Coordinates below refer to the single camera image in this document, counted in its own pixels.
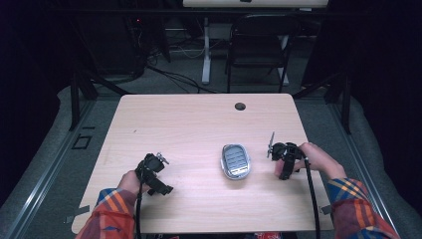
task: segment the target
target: black cable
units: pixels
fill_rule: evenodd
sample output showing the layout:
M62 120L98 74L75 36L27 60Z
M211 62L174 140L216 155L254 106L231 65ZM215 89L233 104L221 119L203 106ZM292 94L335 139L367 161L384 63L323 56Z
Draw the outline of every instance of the black cable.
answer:
M310 161L307 157L305 157L305 167L307 168L308 183L310 185L311 198L313 199L314 217L315 217L315 220L316 220L316 239L319 239L320 238L320 228L319 228L319 216L318 216L318 212L317 212L317 198L316 198L316 192L314 191L313 179L311 177Z
M194 88L196 88L197 89L197 94L199 94L200 93L200 91L204 91L204 92L207 92L207 93L213 93L213 94L215 94L215 93L217 93L217 91L215 91L215 90L209 90L209 89L206 89L206 88L202 88L202 87L200 87L193 79L191 79L191 78L188 78L188 77L186 77L186 76L183 76L183 75L180 75L180 74L177 74L177 73L170 73L170 72L165 72L165 71L162 71L162 70L159 70L159 69L157 69L157 68L154 68L154 67L152 67L152 66L150 66L150 65L147 65L146 66L149 70L151 70L151 71L153 71L153 72L156 72L156 73L159 73L159 74L161 74L161 75L163 75L163 76L165 76L165 77L167 77L169 80L171 80L173 83L175 83L174 81L177 81L177 82L180 82L180 83L183 83L183 84L186 84L186 85L188 85L188 86L191 86L191 87L194 87Z
M142 184L140 185L139 188L139 193L137 194L137 200L136 200L136 216L135 216L135 224L136 224L136 238L137 239L141 239L140 236L140 201L142 200Z

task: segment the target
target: table leg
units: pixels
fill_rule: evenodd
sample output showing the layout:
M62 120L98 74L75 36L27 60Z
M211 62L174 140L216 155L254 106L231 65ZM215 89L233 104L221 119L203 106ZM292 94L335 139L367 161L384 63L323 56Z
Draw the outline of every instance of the table leg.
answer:
M202 69L202 84L210 84L211 53L208 18L204 19L204 67Z
M286 47L286 45L288 44L288 36L283 36L280 37L280 41L282 42L282 48L284 49ZM284 68L277 68L277 71L279 72L279 78L282 77L283 75L283 70ZM283 80L283 86L286 87L289 85L289 79L288 79L288 74L285 75L285 79Z

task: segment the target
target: plaid shirt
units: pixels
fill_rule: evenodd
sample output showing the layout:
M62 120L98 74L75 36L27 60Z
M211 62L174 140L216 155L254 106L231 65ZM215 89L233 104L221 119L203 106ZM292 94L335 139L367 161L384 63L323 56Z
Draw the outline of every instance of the plaid shirt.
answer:
M399 238L392 227L372 209L362 182L338 178L330 180L327 188L335 238Z
M367 189L360 181L338 178L329 181L327 188L336 239L399 238L392 227L373 211L367 198ZM77 239L133 238L135 201L136 195L129 191L102 190L98 206Z
M136 195L129 191L102 190L96 209L76 238L132 239L135 201Z

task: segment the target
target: black curtain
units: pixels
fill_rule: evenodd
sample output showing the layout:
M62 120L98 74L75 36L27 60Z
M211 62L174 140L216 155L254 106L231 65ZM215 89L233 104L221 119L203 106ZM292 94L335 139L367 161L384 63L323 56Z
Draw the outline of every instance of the black curtain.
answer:
M69 61L36 1L0 3L0 205L21 178L59 110Z
M351 94L361 103L379 143L385 171L422 215L422 2L330 3L330 12L369 16L322 23L303 85L347 72ZM333 82L331 88L341 86Z

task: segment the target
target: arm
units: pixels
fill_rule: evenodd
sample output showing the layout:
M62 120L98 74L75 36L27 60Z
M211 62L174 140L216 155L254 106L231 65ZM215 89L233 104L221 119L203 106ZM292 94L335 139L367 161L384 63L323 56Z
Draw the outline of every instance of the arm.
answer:
M76 238L133 238L133 208L138 191L134 171L126 173L116 189L102 190L96 209Z
M315 144L306 142L300 149L308 157L311 169L325 173L329 179L327 188L335 238L399 238L372 209L367 189L360 181L347 178L342 165ZM282 160L277 161L277 176L282 172L283 165ZM300 168L305 168L303 160L295 164L294 170Z

